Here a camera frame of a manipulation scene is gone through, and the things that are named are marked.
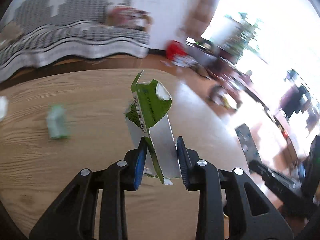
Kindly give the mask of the pink children tricycle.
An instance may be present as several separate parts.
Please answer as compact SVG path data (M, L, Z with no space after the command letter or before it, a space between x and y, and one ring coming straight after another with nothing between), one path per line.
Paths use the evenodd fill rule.
M210 89L208 99L213 102L218 98L222 99L222 92L224 92L236 102L235 109L239 109L242 106L242 100L240 98L240 90L234 86L235 82L237 81L241 85L249 85L251 75L251 70L242 73L232 69L230 72L222 73L220 79L217 80L217 85Z

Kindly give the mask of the black white striped sofa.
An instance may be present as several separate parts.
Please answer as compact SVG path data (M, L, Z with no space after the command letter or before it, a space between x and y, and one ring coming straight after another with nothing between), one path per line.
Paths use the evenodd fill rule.
M106 13L132 0L13 1L1 20L1 80L22 68L41 68L69 56L127 54L144 58L150 31L108 26Z

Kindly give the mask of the green white torn carton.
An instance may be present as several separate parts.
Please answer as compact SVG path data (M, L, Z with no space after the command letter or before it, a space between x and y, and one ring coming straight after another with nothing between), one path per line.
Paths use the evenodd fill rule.
M172 97L158 80L141 82L141 70L131 83L132 101L124 112L132 142L138 146L144 138L148 145L144 174L158 178L163 185L172 185L181 177L175 139L168 111Z

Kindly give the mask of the potted green plant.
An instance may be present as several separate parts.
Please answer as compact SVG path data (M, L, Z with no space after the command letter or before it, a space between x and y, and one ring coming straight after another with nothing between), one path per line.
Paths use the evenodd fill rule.
M236 64L243 56L244 51L248 50L255 55L258 54L259 48L250 45L251 41L256 41L257 30L259 29L259 20L254 23L248 22L246 12L240 12L241 21L237 30L225 41L222 48L231 55L230 61Z

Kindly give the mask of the small green milk carton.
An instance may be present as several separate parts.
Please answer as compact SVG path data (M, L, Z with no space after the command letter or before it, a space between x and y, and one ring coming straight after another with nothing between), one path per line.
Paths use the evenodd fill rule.
M62 105L52 105L47 113L46 124L50 139L66 139L69 132L66 126L66 110Z

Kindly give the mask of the red plastic bag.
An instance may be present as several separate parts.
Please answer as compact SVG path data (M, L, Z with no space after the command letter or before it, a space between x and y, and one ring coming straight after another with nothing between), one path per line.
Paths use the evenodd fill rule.
M185 56L187 53L185 52L184 46L181 42L171 40L167 43L165 55L167 59L173 60L175 56Z

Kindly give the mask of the pink plush toy on sofa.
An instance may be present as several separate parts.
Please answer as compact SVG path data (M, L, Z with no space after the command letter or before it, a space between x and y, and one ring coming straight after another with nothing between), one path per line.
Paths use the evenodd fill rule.
M148 32L153 24L153 19L147 11L127 5L118 5L107 11L105 23L111 27Z

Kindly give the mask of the white snack bag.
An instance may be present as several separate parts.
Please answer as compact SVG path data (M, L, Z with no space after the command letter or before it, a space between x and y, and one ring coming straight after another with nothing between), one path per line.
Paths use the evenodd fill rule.
M0 121L2 121L8 111L8 99L5 96L0 96Z

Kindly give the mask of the papers on floor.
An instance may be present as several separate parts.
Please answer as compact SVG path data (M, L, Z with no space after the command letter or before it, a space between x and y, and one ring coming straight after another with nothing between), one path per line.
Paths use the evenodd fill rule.
M185 55L185 56L181 56L181 55L175 55L173 57L172 60L170 60L170 62L168 61L161 61L162 63L164 63L166 66L178 66L178 67L182 67L182 68L190 68L192 66L197 65L197 61L189 56L189 55Z

